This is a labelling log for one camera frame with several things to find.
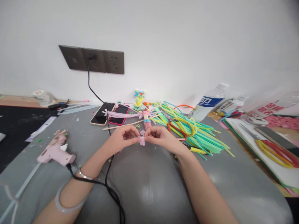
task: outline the pipe cleaner figure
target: pipe cleaner figure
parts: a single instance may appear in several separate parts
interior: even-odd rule
[[[155,116],[158,112],[155,112],[154,113],[154,110],[155,108],[159,107],[160,105],[154,107],[152,110],[150,109],[145,109],[144,111],[138,111],[137,114],[121,114],[121,113],[116,113],[116,112],[111,112],[111,111],[108,111],[108,115],[110,117],[113,117],[113,118],[131,118],[131,117],[138,117],[139,119],[141,119],[142,117],[144,117],[144,127],[145,129],[148,129],[149,127],[151,127],[151,120],[149,119],[149,117],[152,117],[152,116]],[[103,113],[105,114],[105,116],[107,116],[107,109],[105,109],[105,111],[103,111]]]
[[[136,111],[139,111],[142,107],[142,101],[144,99],[144,95],[145,95],[145,91],[143,92],[139,92],[138,89],[135,90],[135,95],[137,98],[136,98],[136,102],[133,103],[134,107],[133,109],[136,110]]]

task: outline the hot glue gun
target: hot glue gun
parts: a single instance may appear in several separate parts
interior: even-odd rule
[[[63,166],[66,166],[69,163],[73,163],[76,156],[70,155],[66,152],[68,144],[62,145],[66,141],[66,136],[66,130],[60,133],[56,132],[55,138],[37,158],[37,161],[41,163],[47,163],[51,159],[54,159]]]

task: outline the white wall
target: white wall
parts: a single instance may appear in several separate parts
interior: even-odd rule
[[[2,0],[0,93],[96,100],[87,73],[68,68],[58,45],[125,52],[125,75],[92,73],[106,101],[195,105],[217,83],[245,108],[299,90],[299,2],[291,0]],[[299,107],[289,109],[299,114]]]

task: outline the black cable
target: black cable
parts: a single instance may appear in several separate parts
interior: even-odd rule
[[[91,89],[90,84],[89,84],[89,61],[92,60],[92,59],[95,59],[95,58],[88,58],[88,64],[87,64],[87,70],[88,70],[88,87],[89,87],[89,89],[93,92],[93,94],[94,94],[94,95],[95,95],[95,96],[96,96],[96,97],[97,97],[97,98],[98,98],[98,99],[99,99],[99,100],[106,106],[106,108],[107,108],[107,112],[108,112],[108,106],[107,106],[107,104],[106,104],[104,101],[102,101],[102,100],[97,96],[97,94]],[[108,127],[110,127],[110,126],[109,126],[109,122],[108,122],[108,113],[106,114],[106,116],[107,116]],[[111,161],[110,161],[110,164],[109,164],[109,166],[108,166],[108,170],[107,170],[106,177],[105,177],[105,183],[102,183],[102,182],[99,182],[99,181],[95,181],[95,180],[88,180],[88,179],[85,179],[85,178],[77,177],[77,176],[74,175],[74,173],[73,173],[73,171],[72,171],[71,164],[67,164],[66,166],[67,166],[68,170],[70,171],[70,173],[71,173],[71,175],[72,175],[72,177],[73,177],[74,179],[79,180],[79,181],[89,182],[89,183],[93,183],[93,184],[100,184],[100,185],[105,186],[106,189],[107,189],[107,191],[108,191],[108,193],[110,194],[110,196],[112,197],[112,199],[115,201],[115,203],[116,203],[116,204],[118,205],[118,207],[119,207],[119,223],[122,224],[122,222],[121,222],[121,214],[122,214],[123,217],[124,217],[123,224],[125,224],[125,222],[126,222],[125,211],[124,211],[124,209],[123,209],[122,206],[121,206],[119,197],[118,197],[117,193],[116,193],[111,187],[109,187],[109,185],[108,185],[108,183],[107,183],[108,172],[109,172],[109,170],[110,170],[110,167],[111,167],[113,158],[114,158],[114,155],[111,157]]]

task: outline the bottle cap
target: bottle cap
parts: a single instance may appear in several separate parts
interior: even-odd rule
[[[217,89],[222,89],[222,90],[227,90],[228,87],[229,87],[229,84],[225,84],[225,83],[219,83],[216,86]]]
[[[249,96],[241,95],[241,96],[239,96],[237,99],[238,99],[238,100],[245,101],[245,100],[247,100],[248,98],[249,98]]]

